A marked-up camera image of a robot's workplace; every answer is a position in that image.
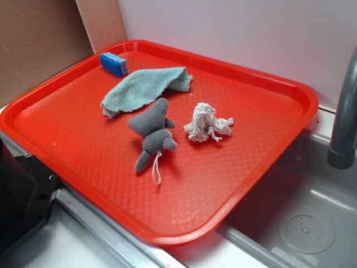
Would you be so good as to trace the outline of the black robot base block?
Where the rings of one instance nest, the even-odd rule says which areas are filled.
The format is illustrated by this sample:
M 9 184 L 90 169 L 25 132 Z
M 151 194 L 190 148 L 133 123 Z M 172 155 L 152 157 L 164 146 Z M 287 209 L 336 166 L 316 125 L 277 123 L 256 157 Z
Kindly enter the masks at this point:
M 34 156 L 13 156 L 1 141 L 1 256 L 47 225 L 59 178 Z

